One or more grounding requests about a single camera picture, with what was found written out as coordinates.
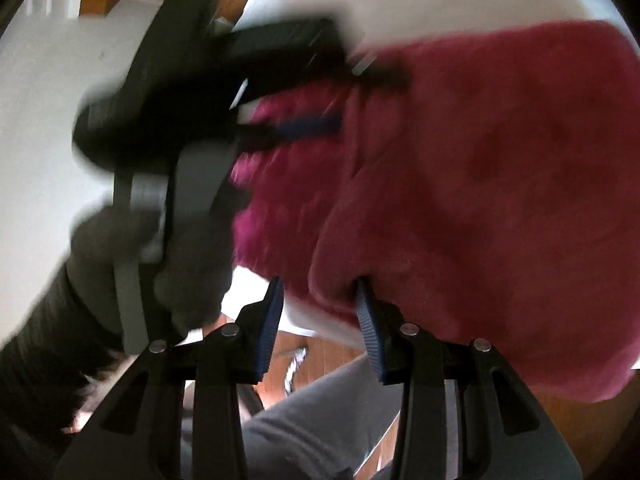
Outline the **grey gloved left hand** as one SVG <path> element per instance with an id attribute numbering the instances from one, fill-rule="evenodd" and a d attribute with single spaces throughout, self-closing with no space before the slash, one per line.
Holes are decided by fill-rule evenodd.
<path id="1" fill-rule="evenodd" d="M 213 324 L 232 282 L 233 223 L 250 193 L 226 182 L 205 214 L 176 222 L 160 263 L 142 271 L 141 288 L 184 336 Z M 70 238 L 65 263 L 73 290 L 110 333 L 122 334 L 116 269 L 138 264 L 143 247 L 160 227 L 160 215 L 105 206 L 82 220 Z"/>

